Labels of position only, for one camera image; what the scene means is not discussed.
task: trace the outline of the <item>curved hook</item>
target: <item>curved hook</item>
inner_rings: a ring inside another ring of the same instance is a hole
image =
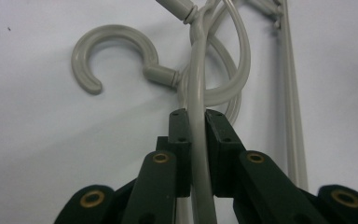
[[[101,93],[103,84],[92,74],[89,58],[95,45],[112,38],[127,39],[138,47],[144,58],[143,72],[148,79],[168,86],[174,85],[177,72],[158,65],[157,51],[147,36],[128,26],[105,25],[83,35],[72,53],[72,70],[83,90],[94,95]]]

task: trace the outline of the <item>hole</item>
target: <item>hole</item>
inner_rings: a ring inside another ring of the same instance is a hole
[[[336,202],[347,207],[358,208],[358,197],[343,189],[335,189],[331,192],[331,196]]]
[[[101,196],[99,194],[91,194],[90,196],[86,197],[86,203],[95,203],[100,198]]]
[[[295,214],[293,216],[293,221],[297,224],[311,224],[312,220],[304,214]]]
[[[85,208],[95,207],[98,204],[102,203],[104,199],[104,194],[100,190],[92,190],[87,192],[80,199],[80,205]]]
[[[338,194],[338,198],[345,203],[354,203],[354,199],[346,194]]]
[[[153,161],[156,163],[164,163],[167,162],[169,159],[168,155],[164,153],[159,153],[153,156]]]
[[[146,213],[143,216],[141,216],[139,218],[139,224],[153,224],[156,222],[156,217],[155,215],[151,214],[151,213]]]
[[[264,161],[264,157],[258,153],[250,153],[247,156],[249,161],[255,162],[255,163],[261,163]]]

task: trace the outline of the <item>cord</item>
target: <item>cord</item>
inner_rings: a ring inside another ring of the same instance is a hole
[[[224,0],[224,5],[214,16],[220,0],[208,0],[200,10],[197,10],[197,6],[194,6],[189,0],[167,1],[158,0],[178,19],[191,24],[191,63],[182,73],[158,65],[158,54],[152,42],[139,31],[122,25],[98,27],[82,36],[72,54],[72,68],[80,87],[91,94],[99,94],[102,91],[102,83],[90,70],[91,50],[105,40],[122,38],[129,40],[140,50],[144,60],[143,72],[146,78],[177,87],[179,105],[186,108],[190,129],[193,133],[191,158],[194,220],[195,223],[213,224],[217,221],[209,177],[204,111],[206,106],[228,102],[226,115],[231,124],[234,124],[241,107],[241,89],[245,85],[250,71],[249,40],[241,16],[231,0]],[[238,69],[226,48],[214,36],[227,12],[234,21],[240,41]],[[222,59],[227,69],[229,82],[218,88],[205,90],[205,54],[209,45]]]

